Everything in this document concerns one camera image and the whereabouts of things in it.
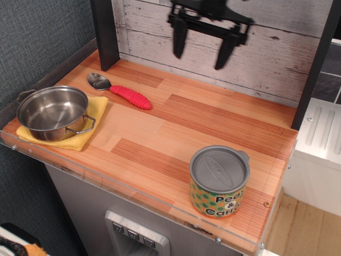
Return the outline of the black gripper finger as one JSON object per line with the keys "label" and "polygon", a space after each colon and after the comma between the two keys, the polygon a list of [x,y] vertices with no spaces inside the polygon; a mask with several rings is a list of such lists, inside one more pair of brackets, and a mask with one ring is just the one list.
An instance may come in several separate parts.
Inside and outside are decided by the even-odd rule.
{"label": "black gripper finger", "polygon": [[238,45],[238,39],[236,37],[227,37],[223,39],[218,57],[215,64],[215,70],[222,69],[228,61],[233,49]]}
{"label": "black gripper finger", "polygon": [[188,24],[186,22],[176,23],[173,29],[173,53],[178,59],[180,59],[184,51],[188,33]]}

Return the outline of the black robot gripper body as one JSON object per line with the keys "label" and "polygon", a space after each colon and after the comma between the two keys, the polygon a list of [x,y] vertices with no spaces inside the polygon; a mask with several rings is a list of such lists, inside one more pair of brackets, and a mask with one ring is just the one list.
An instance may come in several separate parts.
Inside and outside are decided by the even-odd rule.
{"label": "black robot gripper body", "polygon": [[[245,44],[248,32],[254,25],[254,20],[231,10],[227,1],[171,1],[172,9],[168,15],[168,22],[174,28],[176,23],[187,23],[188,31],[194,30],[202,34],[220,39],[236,37],[238,45]],[[211,22],[229,21],[234,24],[231,28],[224,28]]]}

